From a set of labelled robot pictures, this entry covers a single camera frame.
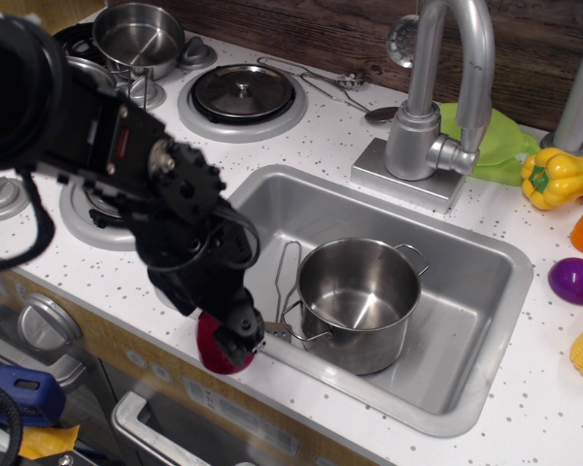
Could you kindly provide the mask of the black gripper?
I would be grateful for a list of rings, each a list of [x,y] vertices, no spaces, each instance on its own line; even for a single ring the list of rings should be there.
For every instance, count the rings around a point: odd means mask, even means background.
[[[182,315],[200,310],[217,320],[213,336],[224,357],[249,363],[266,344],[244,286],[259,256],[257,230],[222,198],[220,171],[199,150],[160,140],[146,173],[150,196],[126,202],[125,223],[151,282]]]

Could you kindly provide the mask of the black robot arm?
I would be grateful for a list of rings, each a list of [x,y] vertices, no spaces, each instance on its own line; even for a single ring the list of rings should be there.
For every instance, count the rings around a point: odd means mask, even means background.
[[[153,285],[183,315],[217,322],[213,341],[244,368],[264,343],[264,322],[244,285],[259,255],[252,223],[223,199],[219,170],[176,142],[164,124],[70,65],[33,22],[0,17],[0,171],[14,170],[37,222],[33,244],[0,271],[38,257],[54,224],[34,173],[81,182],[115,207]]]

